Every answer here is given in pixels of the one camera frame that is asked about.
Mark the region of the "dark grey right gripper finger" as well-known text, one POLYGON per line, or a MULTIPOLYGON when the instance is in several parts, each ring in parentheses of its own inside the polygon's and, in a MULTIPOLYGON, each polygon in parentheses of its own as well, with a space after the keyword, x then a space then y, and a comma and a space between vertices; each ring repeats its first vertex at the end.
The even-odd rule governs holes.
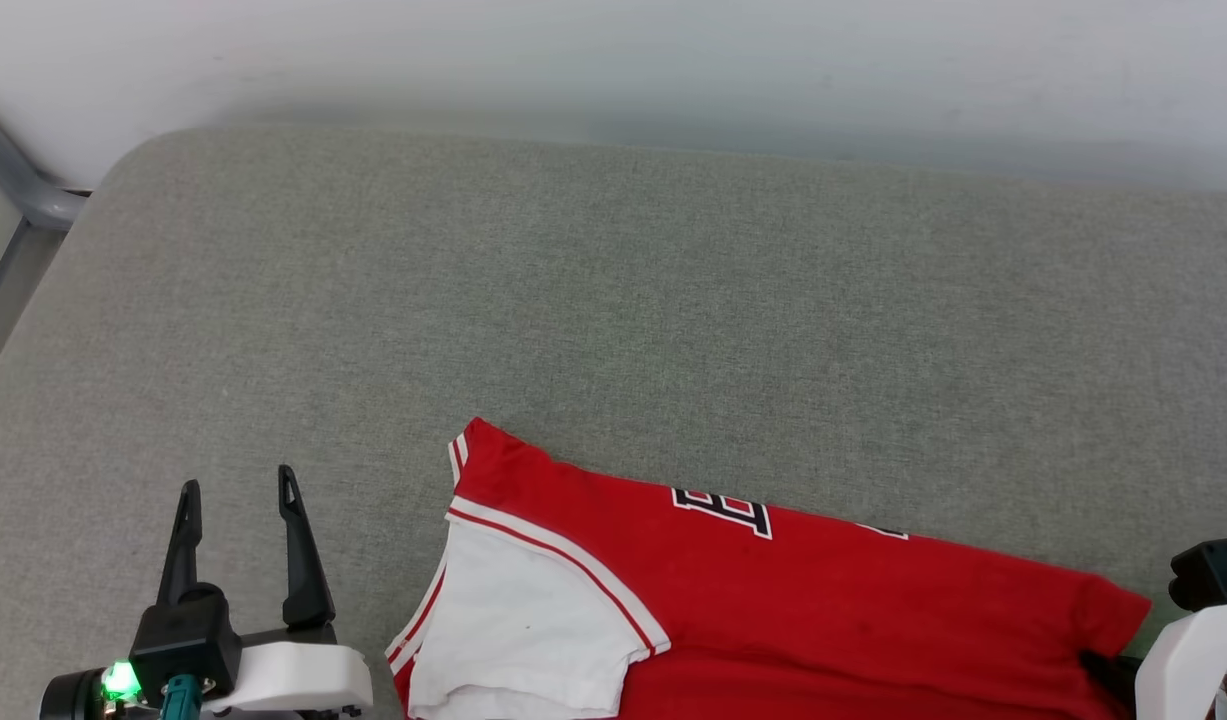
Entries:
POLYGON ((1098 653, 1080 653, 1081 666, 1090 675, 1096 684, 1117 703, 1137 702, 1137 671, 1142 666, 1142 660, 1137 657, 1119 655, 1107 657, 1098 653))

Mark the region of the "grey fabric sofa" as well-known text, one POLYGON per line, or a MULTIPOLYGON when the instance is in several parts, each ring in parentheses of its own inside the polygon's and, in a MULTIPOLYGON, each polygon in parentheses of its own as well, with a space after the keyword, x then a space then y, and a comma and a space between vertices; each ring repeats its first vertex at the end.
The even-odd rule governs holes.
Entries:
POLYGON ((472 416, 582 469, 1094 572, 1227 537, 1227 195, 215 128, 107 173, 0 356, 0 720, 128 653, 180 487, 236 629, 296 470, 364 653, 472 416))

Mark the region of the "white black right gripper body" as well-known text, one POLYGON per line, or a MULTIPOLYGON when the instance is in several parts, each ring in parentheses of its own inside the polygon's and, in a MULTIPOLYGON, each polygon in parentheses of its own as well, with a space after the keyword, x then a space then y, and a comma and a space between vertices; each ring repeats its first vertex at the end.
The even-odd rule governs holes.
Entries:
POLYGON ((1137 720, 1227 720, 1227 605, 1177 619, 1137 670, 1137 720))

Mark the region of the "red white basketball jersey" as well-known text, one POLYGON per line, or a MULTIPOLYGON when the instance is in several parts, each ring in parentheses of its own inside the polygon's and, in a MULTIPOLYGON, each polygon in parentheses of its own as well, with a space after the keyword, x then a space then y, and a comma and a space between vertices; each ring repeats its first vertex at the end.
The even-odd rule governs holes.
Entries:
POLYGON ((388 648, 404 720, 1130 720, 1106 578, 595 473, 485 419, 388 648))

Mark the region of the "grey metal tube frame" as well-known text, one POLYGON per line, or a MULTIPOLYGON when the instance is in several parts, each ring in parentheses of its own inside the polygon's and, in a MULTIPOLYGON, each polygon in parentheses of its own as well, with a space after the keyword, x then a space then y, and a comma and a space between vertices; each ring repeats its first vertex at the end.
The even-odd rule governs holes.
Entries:
POLYGON ((9 202, 18 210, 20 215, 18 224, 15 227, 13 234, 10 236, 9 247, 5 247, 0 258, 1 299, 1 297, 9 296, 9 291, 25 285, 23 281, 13 278, 15 265, 17 265, 18 256, 22 255, 25 243, 40 240, 43 237, 61 240, 72 229, 72 224, 77 222, 91 193, 56 186, 25 155, 25 151, 9 136, 1 124, 0 191, 9 196, 9 202))

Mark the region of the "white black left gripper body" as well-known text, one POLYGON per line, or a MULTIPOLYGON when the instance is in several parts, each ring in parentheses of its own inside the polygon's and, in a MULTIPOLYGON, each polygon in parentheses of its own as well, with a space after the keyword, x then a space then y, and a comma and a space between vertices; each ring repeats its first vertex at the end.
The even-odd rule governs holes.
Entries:
POLYGON ((374 684, 362 653, 337 643, 267 641, 244 648, 236 689, 206 700, 201 682, 148 707, 133 665, 55 676, 40 695, 38 720, 360 720, 374 707, 374 684))

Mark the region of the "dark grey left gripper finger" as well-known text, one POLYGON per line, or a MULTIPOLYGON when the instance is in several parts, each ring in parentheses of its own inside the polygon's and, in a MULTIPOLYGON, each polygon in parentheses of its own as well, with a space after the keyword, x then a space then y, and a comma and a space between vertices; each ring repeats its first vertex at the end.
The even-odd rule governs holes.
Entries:
POLYGON ((294 470, 279 465, 279 511, 287 530, 288 592, 281 619, 290 630, 325 628, 337 618, 328 578, 321 568, 319 547, 313 538, 310 518, 294 470))
POLYGON ((178 606, 201 592, 198 580, 196 550, 202 538, 201 488, 198 480, 188 480, 180 488, 168 551, 160 578, 156 605, 178 606))

